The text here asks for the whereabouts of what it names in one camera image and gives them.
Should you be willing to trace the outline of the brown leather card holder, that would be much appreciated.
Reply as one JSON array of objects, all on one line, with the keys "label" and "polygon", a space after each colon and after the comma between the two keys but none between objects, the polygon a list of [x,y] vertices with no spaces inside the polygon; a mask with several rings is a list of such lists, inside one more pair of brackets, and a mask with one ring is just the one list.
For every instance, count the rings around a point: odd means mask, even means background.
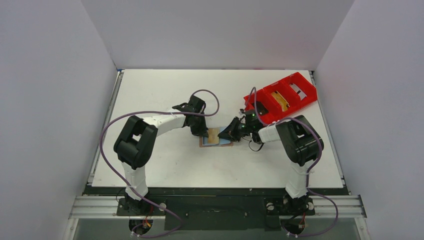
[{"label": "brown leather card holder", "polygon": [[218,134],[221,133],[225,127],[214,127],[209,128],[207,130],[207,137],[199,138],[199,147],[207,148],[207,147],[231,147],[233,146],[233,142],[224,138],[218,137]]}]

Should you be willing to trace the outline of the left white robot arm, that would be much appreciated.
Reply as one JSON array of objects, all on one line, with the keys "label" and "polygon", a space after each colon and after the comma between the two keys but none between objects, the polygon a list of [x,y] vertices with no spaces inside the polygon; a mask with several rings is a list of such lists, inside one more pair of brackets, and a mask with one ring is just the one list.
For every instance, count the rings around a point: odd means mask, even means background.
[{"label": "left white robot arm", "polygon": [[126,195],[131,198],[129,208],[136,215],[149,209],[145,198],[149,190],[146,183],[146,164],[150,160],[156,138],[171,130],[189,127],[195,137],[208,137],[206,119],[203,116],[206,103],[197,96],[188,102],[173,106],[163,113],[140,118],[130,116],[113,146],[118,160],[122,162],[124,177],[129,182]]}]

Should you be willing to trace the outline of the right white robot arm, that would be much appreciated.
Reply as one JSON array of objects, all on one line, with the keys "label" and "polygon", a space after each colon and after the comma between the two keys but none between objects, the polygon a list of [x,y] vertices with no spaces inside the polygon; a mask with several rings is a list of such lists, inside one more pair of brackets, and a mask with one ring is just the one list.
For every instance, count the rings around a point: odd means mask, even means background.
[{"label": "right white robot arm", "polygon": [[303,115],[285,117],[275,123],[261,122],[255,110],[244,112],[244,116],[235,117],[218,134],[221,139],[238,142],[243,137],[259,145],[281,142],[290,160],[290,170],[285,190],[288,196],[282,199],[283,209],[294,214],[302,207],[300,198],[309,192],[309,180],[313,167],[319,162],[324,150],[324,142],[317,131]]}]

